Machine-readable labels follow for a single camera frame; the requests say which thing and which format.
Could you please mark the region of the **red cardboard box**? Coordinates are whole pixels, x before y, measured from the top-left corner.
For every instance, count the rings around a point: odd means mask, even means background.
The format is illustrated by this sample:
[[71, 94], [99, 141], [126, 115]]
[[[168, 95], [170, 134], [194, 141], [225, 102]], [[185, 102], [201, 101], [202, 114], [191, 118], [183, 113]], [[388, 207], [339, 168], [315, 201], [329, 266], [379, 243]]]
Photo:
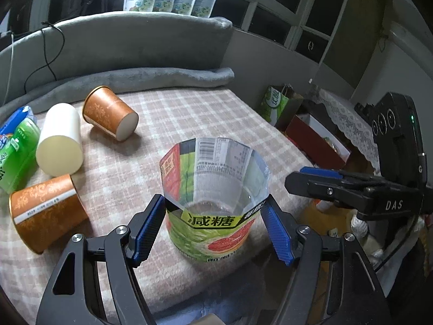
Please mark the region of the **red cardboard box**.
[[285, 133], [320, 168], [342, 170], [350, 157], [350, 150], [310, 114], [295, 115]]

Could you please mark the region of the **orange paper cup far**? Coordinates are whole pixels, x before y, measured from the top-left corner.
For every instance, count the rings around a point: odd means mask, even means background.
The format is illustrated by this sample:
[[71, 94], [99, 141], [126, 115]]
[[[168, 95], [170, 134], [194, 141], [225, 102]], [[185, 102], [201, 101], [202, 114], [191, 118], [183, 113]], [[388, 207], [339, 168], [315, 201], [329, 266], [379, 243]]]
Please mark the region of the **orange paper cup far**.
[[104, 85], [94, 88], [87, 95], [82, 117], [119, 142], [127, 140], [139, 122], [139, 115]]

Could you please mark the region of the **orange paper cup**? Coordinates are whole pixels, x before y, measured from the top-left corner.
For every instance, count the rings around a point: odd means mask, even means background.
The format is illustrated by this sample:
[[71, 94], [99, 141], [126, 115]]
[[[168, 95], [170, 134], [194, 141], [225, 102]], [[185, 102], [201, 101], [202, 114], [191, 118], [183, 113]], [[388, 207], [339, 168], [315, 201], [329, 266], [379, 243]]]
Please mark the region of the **orange paper cup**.
[[127, 140], [139, 122], [139, 115], [104, 85], [94, 88], [87, 95], [82, 117], [119, 142]]
[[21, 240], [36, 254], [88, 219], [70, 175], [11, 193], [9, 212]]

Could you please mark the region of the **clear cup with fruit label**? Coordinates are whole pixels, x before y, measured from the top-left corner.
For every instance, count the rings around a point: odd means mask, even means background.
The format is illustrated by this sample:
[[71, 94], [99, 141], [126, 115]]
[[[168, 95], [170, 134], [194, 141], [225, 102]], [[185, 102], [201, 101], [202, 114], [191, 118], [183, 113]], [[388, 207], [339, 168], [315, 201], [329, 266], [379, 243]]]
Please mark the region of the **clear cup with fruit label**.
[[175, 144], [159, 161], [172, 243], [196, 261], [232, 255], [269, 196], [270, 169], [256, 150], [224, 137]]

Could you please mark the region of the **green paper shopping bag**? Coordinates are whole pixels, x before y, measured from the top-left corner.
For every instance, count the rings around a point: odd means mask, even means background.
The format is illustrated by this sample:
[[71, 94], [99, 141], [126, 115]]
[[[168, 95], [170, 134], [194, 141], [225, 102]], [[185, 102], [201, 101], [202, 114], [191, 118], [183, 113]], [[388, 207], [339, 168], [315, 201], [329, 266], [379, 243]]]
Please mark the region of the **green paper shopping bag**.
[[258, 107], [258, 113], [279, 131], [285, 131], [302, 105], [304, 97], [290, 84], [268, 86]]

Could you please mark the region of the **white lace cloth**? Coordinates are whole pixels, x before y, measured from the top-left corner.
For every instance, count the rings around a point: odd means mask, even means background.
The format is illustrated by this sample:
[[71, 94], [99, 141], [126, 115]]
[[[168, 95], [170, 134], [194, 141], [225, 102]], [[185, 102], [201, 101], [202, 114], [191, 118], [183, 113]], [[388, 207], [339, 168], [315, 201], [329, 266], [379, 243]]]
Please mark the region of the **white lace cloth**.
[[317, 101], [324, 104], [332, 122], [370, 162], [374, 174], [379, 174], [379, 154], [373, 140], [373, 131], [371, 126], [356, 113], [355, 106], [348, 100], [322, 88], [317, 94]]

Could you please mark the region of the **grey sofa back cushion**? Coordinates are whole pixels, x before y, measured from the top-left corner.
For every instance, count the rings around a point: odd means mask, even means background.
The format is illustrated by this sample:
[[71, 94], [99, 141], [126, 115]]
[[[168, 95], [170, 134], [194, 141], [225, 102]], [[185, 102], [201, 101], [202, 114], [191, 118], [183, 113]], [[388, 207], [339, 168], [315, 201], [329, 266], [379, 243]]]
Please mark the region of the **grey sofa back cushion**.
[[55, 80], [135, 67], [212, 70], [233, 35], [226, 18], [105, 12], [59, 22], [1, 50], [1, 104]]

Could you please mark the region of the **cream white plastic cup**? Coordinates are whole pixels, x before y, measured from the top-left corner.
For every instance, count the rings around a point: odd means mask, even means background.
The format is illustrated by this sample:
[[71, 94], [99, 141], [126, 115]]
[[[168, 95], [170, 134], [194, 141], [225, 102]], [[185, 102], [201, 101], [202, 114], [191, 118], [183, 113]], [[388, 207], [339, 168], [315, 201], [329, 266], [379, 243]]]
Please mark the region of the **cream white plastic cup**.
[[36, 150], [39, 168], [59, 177], [77, 172], [83, 164], [81, 120], [69, 103], [52, 106], [45, 116]]

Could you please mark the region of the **orange paper cup near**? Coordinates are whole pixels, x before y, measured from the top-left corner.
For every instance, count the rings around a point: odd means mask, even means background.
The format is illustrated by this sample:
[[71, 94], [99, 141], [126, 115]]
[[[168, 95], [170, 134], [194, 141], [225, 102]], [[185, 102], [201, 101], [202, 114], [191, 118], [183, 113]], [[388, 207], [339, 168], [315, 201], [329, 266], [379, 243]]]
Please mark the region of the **orange paper cup near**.
[[70, 175], [11, 193], [9, 212], [21, 240], [36, 254], [88, 219]]

